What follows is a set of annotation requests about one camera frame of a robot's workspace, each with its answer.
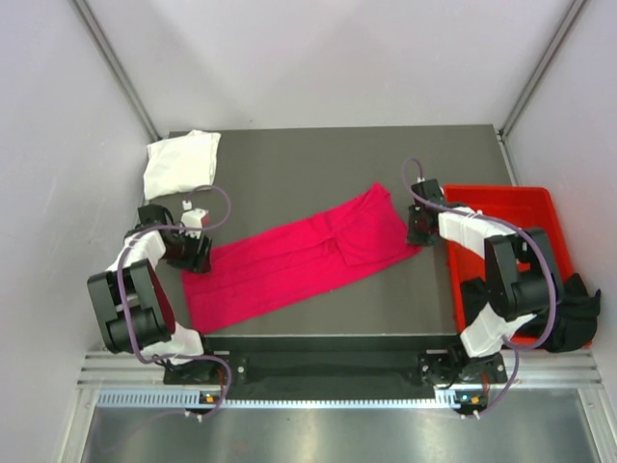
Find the pink t-shirt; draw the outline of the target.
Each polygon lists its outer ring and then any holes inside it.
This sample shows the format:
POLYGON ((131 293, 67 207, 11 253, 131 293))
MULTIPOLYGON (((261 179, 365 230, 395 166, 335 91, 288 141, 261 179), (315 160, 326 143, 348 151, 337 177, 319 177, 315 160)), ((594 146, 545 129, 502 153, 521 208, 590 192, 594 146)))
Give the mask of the pink t-shirt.
POLYGON ((383 271, 420 253, 407 231, 389 190, 374 183, 343 204, 216 247, 208 273, 181 275, 192 327, 212 333, 383 271))

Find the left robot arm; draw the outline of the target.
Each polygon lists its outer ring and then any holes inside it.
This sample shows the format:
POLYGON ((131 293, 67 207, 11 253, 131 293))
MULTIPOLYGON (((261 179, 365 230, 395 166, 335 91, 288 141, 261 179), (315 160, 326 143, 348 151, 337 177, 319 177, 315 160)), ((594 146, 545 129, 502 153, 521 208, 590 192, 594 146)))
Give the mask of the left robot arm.
POLYGON ((126 233, 116 260, 87 281, 106 348, 161 367, 166 384, 227 379, 225 367, 204 338, 176 321, 156 274, 160 261, 198 276, 211 269, 212 242, 203 231, 208 221, 208 211, 189 202, 183 204, 177 222, 162 205, 141 206, 137 224, 126 233))

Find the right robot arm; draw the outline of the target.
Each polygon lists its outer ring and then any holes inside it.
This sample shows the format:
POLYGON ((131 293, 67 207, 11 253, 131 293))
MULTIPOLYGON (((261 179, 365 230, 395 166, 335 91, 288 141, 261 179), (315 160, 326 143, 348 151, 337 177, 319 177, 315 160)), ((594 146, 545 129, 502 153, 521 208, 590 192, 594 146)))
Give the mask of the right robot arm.
POLYGON ((475 253, 485 267, 487 303, 460 334, 464 348, 449 359, 457 379, 474 380, 485 369, 484 358, 497 354, 503 345, 533 349, 549 339, 563 285, 544 230, 524 230, 467 206, 447 207, 424 200, 411 205, 408 242, 431 246, 439 238, 475 253), (547 321, 535 342, 511 341, 541 313, 547 321))

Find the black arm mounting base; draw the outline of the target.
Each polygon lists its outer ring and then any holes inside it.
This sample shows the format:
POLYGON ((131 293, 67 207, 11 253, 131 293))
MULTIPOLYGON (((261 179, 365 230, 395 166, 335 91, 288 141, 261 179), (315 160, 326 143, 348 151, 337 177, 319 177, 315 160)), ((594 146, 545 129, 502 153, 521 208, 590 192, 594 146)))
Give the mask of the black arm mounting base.
POLYGON ((232 352, 227 398, 428 398, 436 388, 501 385, 501 356, 464 365, 443 351, 232 352))

